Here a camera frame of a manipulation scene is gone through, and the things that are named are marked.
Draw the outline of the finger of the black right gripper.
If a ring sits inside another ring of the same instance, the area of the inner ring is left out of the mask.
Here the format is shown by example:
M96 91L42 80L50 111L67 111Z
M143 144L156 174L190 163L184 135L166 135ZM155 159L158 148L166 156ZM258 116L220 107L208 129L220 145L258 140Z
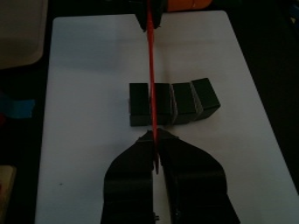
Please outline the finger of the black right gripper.
M158 28L162 23L163 13L166 7L166 0L152 0L152 20L154 28Z
M132 12L135 13L136 20L139 22L143 31L147 30L147 1L146 0L130 0Z

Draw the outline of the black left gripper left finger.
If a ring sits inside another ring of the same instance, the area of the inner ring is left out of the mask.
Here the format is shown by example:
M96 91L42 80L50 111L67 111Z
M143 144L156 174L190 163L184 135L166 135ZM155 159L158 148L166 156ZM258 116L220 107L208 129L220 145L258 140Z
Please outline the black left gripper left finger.
M107 169L100 224L155 224L152 135L147 131Z

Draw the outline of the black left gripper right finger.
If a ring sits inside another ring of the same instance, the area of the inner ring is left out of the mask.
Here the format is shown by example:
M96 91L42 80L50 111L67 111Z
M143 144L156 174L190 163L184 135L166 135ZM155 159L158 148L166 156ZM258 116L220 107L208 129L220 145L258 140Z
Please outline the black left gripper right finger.
M158 133L171 223L240 224L219 161L168 131Z

